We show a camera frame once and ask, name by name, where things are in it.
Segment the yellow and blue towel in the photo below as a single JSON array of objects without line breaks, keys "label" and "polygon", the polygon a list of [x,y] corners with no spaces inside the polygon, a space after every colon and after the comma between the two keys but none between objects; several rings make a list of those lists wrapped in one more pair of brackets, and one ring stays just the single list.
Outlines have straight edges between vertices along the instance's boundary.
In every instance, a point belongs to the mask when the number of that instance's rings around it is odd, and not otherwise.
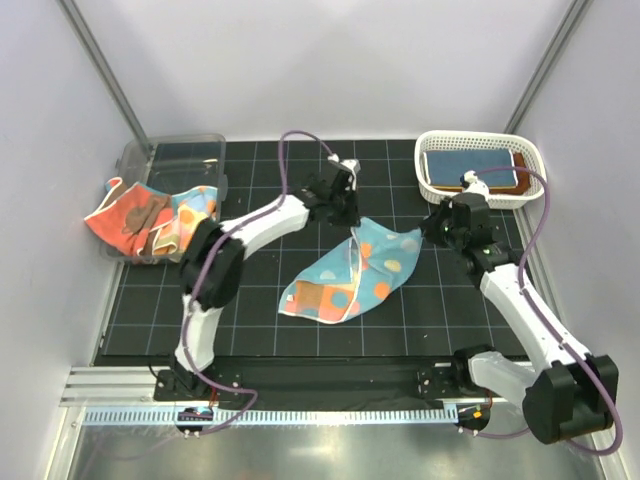
[{"label": "yellow and blue towel", "polygon": [[426,151],[423,154],[426,178],[436,188],[461,186],[468,171],[500,170],[481,174],[479,178],[490,188],[510,189],[517,186],[514,157],[508,149],[475,149]]}]

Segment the light blue dotted towel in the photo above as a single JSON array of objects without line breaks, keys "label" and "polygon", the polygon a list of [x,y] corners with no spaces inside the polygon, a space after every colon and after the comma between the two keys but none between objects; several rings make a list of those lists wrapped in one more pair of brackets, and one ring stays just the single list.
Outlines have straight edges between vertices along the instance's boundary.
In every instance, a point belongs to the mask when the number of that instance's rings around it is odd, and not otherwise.
[{"label": "light blue dotted towel", "polygon": [[370,218],[301,271],[279,300],[278,312],[321,324],[364,314],[408,281],[418,263],[422,233],[387,229]]}]

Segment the brown towel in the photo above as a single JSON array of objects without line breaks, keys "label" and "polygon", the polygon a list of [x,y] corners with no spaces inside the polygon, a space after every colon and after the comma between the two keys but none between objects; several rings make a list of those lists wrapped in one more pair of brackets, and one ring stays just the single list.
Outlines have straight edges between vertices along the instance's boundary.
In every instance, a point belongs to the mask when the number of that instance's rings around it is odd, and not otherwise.
[{"label": "brown towel", "polygon": [[465,172],[474,170],[492,194],[522,195],[530,187],[528,173],[512,170],[512,167],[525,167],[524,158],[519,152],[508,149],[464,150],[456,152],[452,162],[457,170],[456,180]]}]

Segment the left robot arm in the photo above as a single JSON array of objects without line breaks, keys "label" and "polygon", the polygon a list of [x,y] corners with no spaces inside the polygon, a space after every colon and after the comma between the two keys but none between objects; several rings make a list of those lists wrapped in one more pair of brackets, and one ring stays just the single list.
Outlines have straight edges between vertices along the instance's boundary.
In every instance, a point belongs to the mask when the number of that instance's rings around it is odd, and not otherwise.
[{"label": "left robot arm", "polygon": [[205,219],[198,224],[180,261],[183,320],[178,346],[170,357],[169,388],[200,400],[219,387],[205,369],[213,363],[219,320],[239,290],[245,261],[311,222],[359,225],[357,172],[351,163],[330,182],[311,175],[302,186],[284,187],[275,200],[242,217],[222,223]]}]

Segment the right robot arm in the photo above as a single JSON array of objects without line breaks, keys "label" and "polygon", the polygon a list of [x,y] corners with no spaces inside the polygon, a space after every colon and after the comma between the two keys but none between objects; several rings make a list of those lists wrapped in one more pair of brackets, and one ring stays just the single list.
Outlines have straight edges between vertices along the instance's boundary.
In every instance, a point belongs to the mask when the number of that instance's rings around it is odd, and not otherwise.
[{"label": "right robot arm", "polygon": [[524,367],[488,345],[453,355],[452,388],[473,396],[489,390],[518,407],[528,431],[545,445],[614,429],[609,455],[621,444],[616,408],[619,370],[595,356],[559,322],[525,271],[525,260],[494,238],[484,196],[463,192],[440,202],[420,224],[424,238],[456,251],[473,285],[494,305],[524,347]]}]

